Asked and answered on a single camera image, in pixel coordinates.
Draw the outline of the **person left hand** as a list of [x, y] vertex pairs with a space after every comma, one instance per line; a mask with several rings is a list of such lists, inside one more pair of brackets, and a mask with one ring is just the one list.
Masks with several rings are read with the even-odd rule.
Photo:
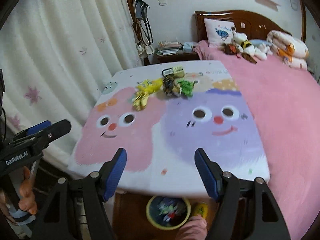
[[[19, 201], [19, 208], [22, 211], [27, 211], [31, 215], [36, 215], [37, 213], [37, 204], [35, 202], [35, 195], [33, 193], [33, 185], [30, 181], [30, 171], [25, 166], [23, 168], [23, 177], [24, 181], [22, 181], [19, 192], [22, 196], [22, 199]], [[3, 191], [1, 191], [1, 211], [7, 217], [7, 219], [13, 223], [17, 224], [14, 218], [10, 215], [9, 209], [7, 207], [7, 197]]]

